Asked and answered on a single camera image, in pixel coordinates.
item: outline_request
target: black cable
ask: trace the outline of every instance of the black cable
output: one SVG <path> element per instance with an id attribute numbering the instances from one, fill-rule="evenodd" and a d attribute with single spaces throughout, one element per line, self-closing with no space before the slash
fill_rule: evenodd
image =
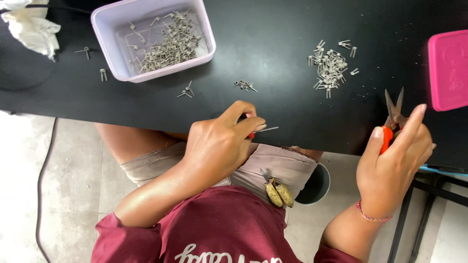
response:
<path id="1" fill-rule="evenodd" d="M 74 8 L 74 7 L 57 7 L 57 6 L 51 6 L 51 5 L 27 5 L 26 8 L 56 8 L 56 9 L 65 9 L 65 10 L 70 10 L 70 11 L 75 11 L 75 12 L 78 12 L 78 13 L 84 13 L 84 14 L 87 14 L 87 15 L 90 15 L 92 12 L 91 11 L 87 11 L 87 10 L 83 10 L 83 9 L 79 9 L 79 8 Z M 0 10 L 0 14 L 3 14 L 3 13 L 6 13 L 6 12 L 10 12 L 11 10 L 8 10 L 8 9 L 2 9 Z"/>
<path id="2" fill-rule="evenodd" d="M 41 229 L 41 214 L 42 214 L 42 176 L 44 175 L 44 169 L 49 161 L 49 156 L 51 154 L 51 149 L 55 140 L 55 126 L 57 124 L 57 118 L 54 119 L 54 124 L 52 126 L 52 134 L 51 134 L 51 142 L 49 144 L 49 149 L 47 150 L 47 154 L 45 155 L 44 163 L 42 163 L 41 171 L 39 172 L 39 177 L 37 179 L 37 220 L 36 220 L 36 243 L 41 251 L 42 255 L 44 256 L 47 263 L 51 263 L 51 260 L 47 256 L 44 248 L 41 244 L 41 239 L 39 237 L 39 232 Z"/>

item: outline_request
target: black metal frame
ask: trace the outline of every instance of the black metal frame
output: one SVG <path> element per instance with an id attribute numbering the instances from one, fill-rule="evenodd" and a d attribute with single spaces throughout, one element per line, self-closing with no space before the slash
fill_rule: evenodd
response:
<path id="1" fill-rule="evenodd" d="M 421 240 L 426 229 L 427 220 L 429 218 L 429 214 L 431 212 L 432 205 L 434 204 L 434 200 L 436 197 L 441 197 L 449 201 L 455 202 L 457 204 L 463 205 L 465 207 L 468 207 L 467 197 L 463 197 L 461 195 L 457 195 L 442 189 L 445 183 L 453 183 L 468 188 L 468 182 L 437 173 L 416 173 L 415 178 L 431 179 L 432 183 L 427 184 L 414 179 L 411 185 L 409 186 L 408 192 L 406 192 L 406 195 L 403 199 L 402 208 L 400 210 L 400 216 L 398 217 L 398 223 L 396 224 L 395 235 L 393 236 L 392 247 L 390 249 L 390 254 L 388 255 L 387 263 L 395 262 L 396 253 L 398 251 L 398 245 L 400 244 L 400 239 L 403 233 L 403 227 L 405 224 L 406 216 L 408 215 L 408 209 L 410 207 L 409 204 L 411 202 L 411 196 L 415 187 L 428 192 L 429 196 L 426 200 L 423 217 L 421 218 L 421 222 L 419 223 L 419 228 L 416 234 L 415 242 L 413 244 L 413 249 L 411 251 L 411 258 L 409 259 L 409 263 L 414 263 L 417 259 L 419 247 L 421 245 Z"/>

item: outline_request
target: white tissue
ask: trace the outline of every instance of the white tissue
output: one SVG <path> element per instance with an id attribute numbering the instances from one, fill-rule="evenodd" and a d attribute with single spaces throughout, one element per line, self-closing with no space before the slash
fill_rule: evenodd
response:
<path id="1" fill-rule="evenodd" d="M 55 50 L 59 49 L 59 42 L 55 33 L 60 26 L 45 19 L 47 8 L 24 8 L 29 4 L 48 4 L 49 0 L 2 0 L 0 9 L 9 9 L 1 15 L 14 38 L 25 47 L 46 55 L 54 60 Z"/>

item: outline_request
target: maroon t-shirt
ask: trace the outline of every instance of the maroon t-shirt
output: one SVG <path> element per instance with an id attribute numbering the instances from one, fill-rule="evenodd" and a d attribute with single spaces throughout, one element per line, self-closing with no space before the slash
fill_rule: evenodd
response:
<path id="1" fill-rule="evenodd" d="M 151 228 L 124 227 L 114 213 L 97 225 L 91 262 L 299 263 L 284 238 L 285 210 L 248 189 L 221 186 L 189 198 Z M 320 246 L 315 263 L 354 263 Z"/>

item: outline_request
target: person's right hand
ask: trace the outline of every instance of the person's right hand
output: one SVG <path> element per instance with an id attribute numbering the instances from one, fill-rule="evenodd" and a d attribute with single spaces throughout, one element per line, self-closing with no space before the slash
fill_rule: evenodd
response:
<path id="1" fill-rule="evenodd" d="M 237 123 L 242 114 L 247 118 Z M 181 162 L 204 170 L 204 178 L 197 180 L 211 187 L 245 161 L 251 142 L 247 136 L 264 124 L 253 104 L 236 101 L 218 118 L 192 124 Z"/>
<path id="2" fill-rule="evenodd" d="M 383 129 L 375 127 L 356 171 L 362 212 L 376 219 L 393 215 L 419 167 L 431 156 L 435 144 L 422 124 L 426 104 L 417 106 L 400 135 L 386 152 Z"/>

